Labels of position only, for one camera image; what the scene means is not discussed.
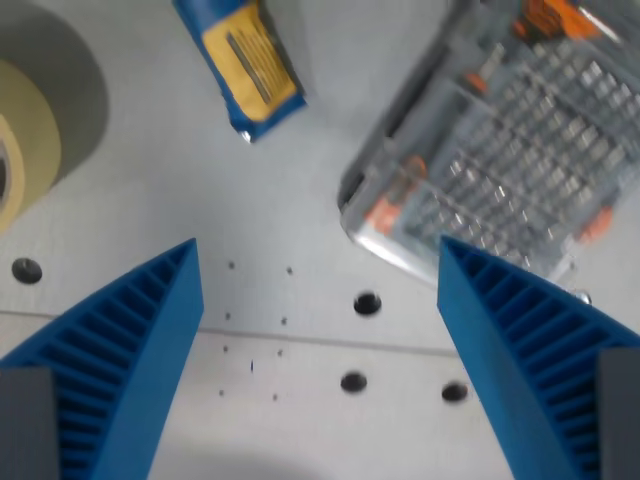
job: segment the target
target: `yellow label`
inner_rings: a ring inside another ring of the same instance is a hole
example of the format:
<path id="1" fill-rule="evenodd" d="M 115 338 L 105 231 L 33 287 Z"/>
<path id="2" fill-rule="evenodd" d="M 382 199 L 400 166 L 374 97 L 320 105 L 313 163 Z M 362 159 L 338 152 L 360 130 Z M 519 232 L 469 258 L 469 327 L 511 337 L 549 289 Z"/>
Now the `yellow label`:
<path id="1" fill-rule="evenodd" d="M 242 112 L 266 120 L 296 93 L 296 86 L 258 16 L 258 7 L 241 8 L 202 35 L 207 52 Z"/>

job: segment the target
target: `black hole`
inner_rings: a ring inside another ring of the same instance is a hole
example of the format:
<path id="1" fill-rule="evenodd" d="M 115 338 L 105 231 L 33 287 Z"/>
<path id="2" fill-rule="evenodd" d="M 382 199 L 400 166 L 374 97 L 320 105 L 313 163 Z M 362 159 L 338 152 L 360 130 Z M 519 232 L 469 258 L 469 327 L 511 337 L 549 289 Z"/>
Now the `black hole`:
<path id="1" fill-rule="evenodd" d="M 353 302 L 353 309 L 363 317 L 373 315 L 382 307 L 382 300 L 373 292 L 363 292 Z"/>
<path id="2" fill-rule="evenodd" d="M 98 435 L 100 433 L 100 427 L 88 425 L 77 420 L 60 420 L 58 426 L 61 430 L 71 430 L 72 432 L 89 433 L 91 435 Z"/>
<path id="3" fill-rule="evenodd" d="M 42 278 L 42 268 L 38 262 L 30 258 L 18 258 L 11 266 L 11 273 L 16 280 L 25 285 L 38 283 Z"/>
<path id="4" fill-rule="evenodd" d="M 106 400 L 110 402 L 114 399 L 115 395 L 113 392 L 105 390 L 103 387 L 94 387 L 92 385 L 87 385 L 81 381 L 78 381 L 76 378 L 73 378 L 72 375 L 68 374 L 56 374 L 56 386 L 58 389 L 67 389 L 72 392 L 81 393 L 82 395 L 98 398 L 100 400 Z"/>
<path id="5" fill-rule="evenodd" d="M 447 403 L 459 403 L 467 398 L 469 388 L 460 382 L 451 382 L 442 389 L 442 399 Z"/>
<path id="6" fill-rule="evenodd" d="M 81 450 L 83 452 L 90 451 L 96 447 L 88 442 L 77 442 L 75 440 L 62 440 L 60 446 L 69 450 Z"/>
<path id="7" fill-rule="evenodd" d="M 81 413 L 83 415 L 90 415 L 92 417 L 107 418 L 107 411 L 103 408 L 93 407 L 91 405 L 85 405 L 84 403 L 70 400 L 65 398 L 64 392 L 60 394 L 58 399 L 59 410 L 69 410 L 71 412 Z"/>
<path id="8" fill-rule="evenodd" d="M 151 267 L 151 272 L 158 277 L 158 280 L 163 282 L 165 285 L 168 285 L 171 282 L 171 278 L 173 277 L 173 267 L 169 265 L 164 260 L 158 261 L 154 266 Z"/>
<path id="9" fill-rule="evenodd" d="M 0 157 L 0 200 L 4 196 L 4 191 L 7 188 L 7 166 L 4 163 L 4 158 Z"/>
<path id="10" fill-rule="evenodd" d="M 84 460 L 67 460 L 62 459 L 62 468 L 85 468 L 87 462 Z"/>
<path id="11" fill-rule="evenodd" d="M 367 377 L 360 372 L 349 372 L 342 377 L 340 386 L 347 393 L 360 393 L 367 388 Z"/>
<path id="12" fill-rule="evenodd" d="M 147 273 L 141 273 L 133 283 L 138 290 L 144 293 L 150 300 L 153 300 L 154 302 L 162 300 L 162 297 L 164 296 L 164 289 Z"/>

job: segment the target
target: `beige tape roll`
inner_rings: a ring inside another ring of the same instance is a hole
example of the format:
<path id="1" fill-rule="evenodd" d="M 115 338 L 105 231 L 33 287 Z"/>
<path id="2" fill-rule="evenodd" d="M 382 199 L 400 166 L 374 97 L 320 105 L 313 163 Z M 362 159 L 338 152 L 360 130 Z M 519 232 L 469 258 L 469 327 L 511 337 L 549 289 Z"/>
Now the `beige tape roll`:
<path id="1" fill-rule="evenodd" d="M 0 60 L 0 232 L 49 191 L 61 153 L 58 126 L 44 95 Z"/>

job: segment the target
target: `small hole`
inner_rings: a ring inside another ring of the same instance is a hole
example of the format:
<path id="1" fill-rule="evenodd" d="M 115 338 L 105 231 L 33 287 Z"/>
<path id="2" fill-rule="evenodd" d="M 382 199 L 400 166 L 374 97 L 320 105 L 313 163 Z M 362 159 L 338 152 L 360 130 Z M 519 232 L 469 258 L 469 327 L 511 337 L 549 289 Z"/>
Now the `small hole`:
<path id="1" fill-rule="evenodd" d="M 353 302 L 353 309 L 363 317 L 377 313 L 380 307 L 382 307 L 382 300 L 373 292 L 363 292 Z"/>
<path id="2" fill-rule="evenodd" d="M 442 389 L 442 399 L 447 403 L 459 403 L 467 398 L 469 388 L 460 382 L 450 382 Z"/>
<path id="3" fill-rule="evenodd" d="M 30 258 L 18 258 L 11 266 L 11 273 L 16 280 L 25 285 L 38 283 L 42 278 L 42 268 L 38 262 Z"/>
<path id="4" fill-rule="evenodd" d="M 360 393 L 367 388 L 367 377 L 360 372 L 349 372 L 342 377 L 340 386 L 347 393 Z"/>
<path id="5" fill-rule="evenodd" d="M 4 158 L 0 157 L 0 201 L 7 189 L 7 165 Z"/>

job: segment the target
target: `screw hole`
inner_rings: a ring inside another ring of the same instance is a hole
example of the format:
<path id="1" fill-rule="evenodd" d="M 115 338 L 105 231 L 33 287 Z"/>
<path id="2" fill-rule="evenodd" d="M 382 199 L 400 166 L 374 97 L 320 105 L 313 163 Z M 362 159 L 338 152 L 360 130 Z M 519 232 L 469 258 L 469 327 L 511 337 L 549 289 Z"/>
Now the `screw hole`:
<path id="1" fill-rule="evenodd" d="M 367 388 L 367 377 L 360 372 L 349 372 L 342 377 L 340 386 L 346 393 L 360 393 Z"/>
<path id="2" fill-rule="evenodd" d="M 373 292 L 362 292 L 353 302 L 353 309 L 363 317 L 377 313 L 382 307 L 382 300 Z"/>
<path id="3" fill-rule="evenodd" d="M 42 268 L 30 258 L 18 258 L 11 265 L 11 273 L 16 280 L 25 285 L 38 283 L 42 278 Z"/>
<path id="4" fill-rule="evenodd" d="M 442 399 L 446 403 L 460 403 L 469 395 L 469 388 L 460 382 L 449 382 L 442 388 Z"/>

